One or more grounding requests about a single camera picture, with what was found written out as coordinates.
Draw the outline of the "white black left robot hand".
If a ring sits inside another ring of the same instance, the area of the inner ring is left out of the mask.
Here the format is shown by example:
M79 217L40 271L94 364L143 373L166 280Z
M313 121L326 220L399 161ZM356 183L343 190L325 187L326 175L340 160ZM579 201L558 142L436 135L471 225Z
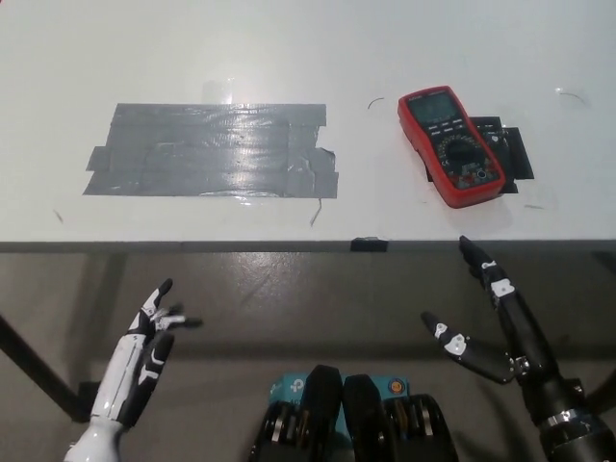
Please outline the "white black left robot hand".
M153 291L118 340L91 409L93 418L135 426L173 349L173 331L202 324L186 316L181 304L161 305L172 285L169 278Z

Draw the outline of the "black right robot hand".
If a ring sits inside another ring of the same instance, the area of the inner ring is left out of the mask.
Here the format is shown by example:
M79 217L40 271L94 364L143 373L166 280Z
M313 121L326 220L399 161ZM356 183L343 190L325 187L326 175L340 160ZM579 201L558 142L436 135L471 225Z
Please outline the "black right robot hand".
M540 324L503 267L465 236L459 238L459 250L490 299L507 348L489 346L425 311L421 319L442 351L453 362L497 384L517 381L537 426L587 414L584 395L562 376Z

